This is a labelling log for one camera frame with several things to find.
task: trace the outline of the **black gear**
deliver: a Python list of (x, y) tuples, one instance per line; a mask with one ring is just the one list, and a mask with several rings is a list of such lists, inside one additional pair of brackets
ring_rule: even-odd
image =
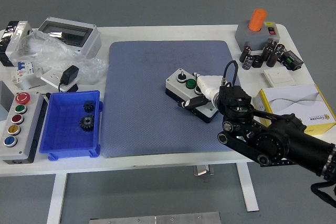
[(79, 121), (79, 125), (84, 131), (93, 131), (93, 126), (95, 124), (94, 120), (95, 120), (94, 115), (85, 115)]
[(83, 107), (87, 113), (94, 111), (93, 102), (87, 101), (83, 104)]

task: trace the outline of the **yellow button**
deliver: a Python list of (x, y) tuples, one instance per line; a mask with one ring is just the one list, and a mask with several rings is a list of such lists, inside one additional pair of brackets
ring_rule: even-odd
[(12, 125), (8, 128), (8, 133), (10, 135), (17, 135), (20, 133), (20, 127), (18, 125)]

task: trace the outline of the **orange cylinder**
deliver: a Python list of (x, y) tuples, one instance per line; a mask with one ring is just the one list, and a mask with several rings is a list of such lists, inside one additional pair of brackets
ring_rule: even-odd
[(250, 23), (248, 24), (248, 28), (251, 31), (260, 31), (262, 24), (264, 23), (264, 20), (266, 18), (267, 12), (264, 9), (255, 9), (252, 15), (252, 18), (250, 20)]

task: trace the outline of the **blue mat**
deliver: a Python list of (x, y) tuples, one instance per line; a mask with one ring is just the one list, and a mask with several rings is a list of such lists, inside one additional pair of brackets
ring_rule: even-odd
[[(102, 154), (121, 157), (230, 150), (217, 140), (223, 116), (218, 113), (208, 124), (178, 107), (165, 94), (165, 80), (178, 68), (223, 75), (231, 60), (224, 41), (113, 43), (101, 123)], [(233, 69), (227, 76), (231, 81)]]

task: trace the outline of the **white table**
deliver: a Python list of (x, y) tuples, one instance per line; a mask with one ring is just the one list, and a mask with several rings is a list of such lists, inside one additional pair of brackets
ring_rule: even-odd
[[(280, 43), (286, 46), (287, 50), (293, 51), (300, 57), (290, 35), (283, 25), (277, 25), (280, 33)], [(223, 40), (228, 44), (232, 58), (239, 61), (241, 54), (237, 42), (234, 38), (237, 25), (216, 25), (216, 26), (159, 26), (159, 27), (101, 27), (102, 46), (97, 57), (108, 60), (109, 47), (117, 41), (133, 40)], [(263, 70), (268, 67), (251, 68), (246, 71), (242, 68), (238, 71), (242, 88), (250, 96), (255, 97), (262, 88), (269, 88), (269, 84), (263, 75)], [(2, 79), (13, 92), (20, 92), (9, 79), (10, 71), (13, 68), (0, 66), (0, 79)], [(312, 84), (306, 66), (300, 70), (290, 72), (297, 84)], [(100, 90), (100, 99), (103, 101), (106, 79), (102, 79), (94, 86), (80, 85), (79, 91)], [(57, 92), (51, 86), (33, 88), (33, 91), (41, 93)], [(0, 131), (4, 128), (4, 123), (0, 122)], [(323, 135), (316, 136), (326, 142), (336, 143), (336, 128), (333, 127)], [(58, 223), (63, 196), (68, 173), (97, 172), (107, 170), (124, 170), (138, 168), (154, 168), (168, 166), (193, 166), (204, 164), (227, 164), (237, 163), (238, 173), (243, 189), (246, 207), (248, 211), (258, 210), (256, 197), (247, 168), (250, 159), (240, 155), (235, 151), (215, 152), (215, 153), (183, 153), (183, 154), (161, 154), (147, 156), (130, 156), (117, 158), (75, 157), (59, 159), (56, 162), (48, 160), (47, 155), (36, 153), (32, 164), (8, 165), (0, 162), (0, 176), (21, 176), (21, 175), (41, 175), (56, 174), (54, 190), (51, 198), (48, 223)]]

